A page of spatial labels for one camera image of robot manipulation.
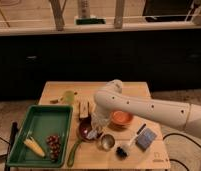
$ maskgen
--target small bowl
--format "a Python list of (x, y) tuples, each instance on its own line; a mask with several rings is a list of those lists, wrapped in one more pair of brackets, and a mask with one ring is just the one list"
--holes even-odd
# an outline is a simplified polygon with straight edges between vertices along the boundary
[(114, 111), (111, 113), (111, 122), (120, 125), (126, 126), (129, 125), (133, 120), (133, 115), (123, 111)]
[(110, 134), (105, 134), (101, 138), (101, 146), (104, 150), (108, 151), (115, 145), (115, 138)]

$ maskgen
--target red grapes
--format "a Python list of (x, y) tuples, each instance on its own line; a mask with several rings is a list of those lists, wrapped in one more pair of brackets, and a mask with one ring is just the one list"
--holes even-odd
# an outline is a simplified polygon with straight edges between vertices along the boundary
[(46, 143), (49, 146), (49, 153), (51, 160), (53, 162), (56, 162), (58, 160), (61, 151), (60, 136), (57, 134), (50, 135), (47, 137)]

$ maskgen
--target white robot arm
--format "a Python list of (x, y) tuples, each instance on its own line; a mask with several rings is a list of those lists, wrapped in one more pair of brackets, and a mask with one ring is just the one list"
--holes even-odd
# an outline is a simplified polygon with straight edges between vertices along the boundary
[(120, 80), (113, 80), (95, 93), (95, 116), (106, 123), (110, 120), (111, 111), (122, 110), (201, 138), (201, 106), (124, 96), (122, 87)]

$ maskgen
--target black cabinet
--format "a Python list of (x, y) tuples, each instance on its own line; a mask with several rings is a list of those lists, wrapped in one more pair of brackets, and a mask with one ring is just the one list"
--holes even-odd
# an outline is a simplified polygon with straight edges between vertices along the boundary
[(0, 99), (39, 98), (46, 81), (115, 78), (201, 88), (201, 29), (0, 37)]

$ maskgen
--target green tray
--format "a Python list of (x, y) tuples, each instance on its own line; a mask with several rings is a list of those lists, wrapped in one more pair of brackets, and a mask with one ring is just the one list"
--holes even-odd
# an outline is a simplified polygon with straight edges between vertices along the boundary
[[(7, 159), (12, 167), (57, 168), (64, 163), (66, 146), (71, 124), (72, 107), (70, 106), (31, 106), (16, 137)], [(48, 156), (46, 138), (57, 133), (61, 137), (61, 153), (56, 162)], [(46, 157), (37, 156), (23, 141), (31, 135), (45, 151)]]

